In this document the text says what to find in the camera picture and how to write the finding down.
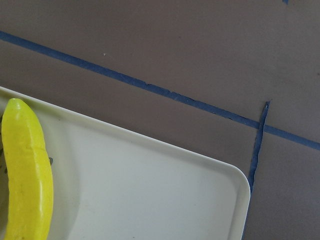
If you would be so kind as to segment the cream bear tray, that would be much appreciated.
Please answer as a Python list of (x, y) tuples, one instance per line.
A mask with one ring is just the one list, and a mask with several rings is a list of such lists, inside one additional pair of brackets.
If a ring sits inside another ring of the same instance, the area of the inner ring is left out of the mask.
[(237, 167), (1, 88), (24, 100), (53, 159), (50, 240), (240, 240), (250, 201)]

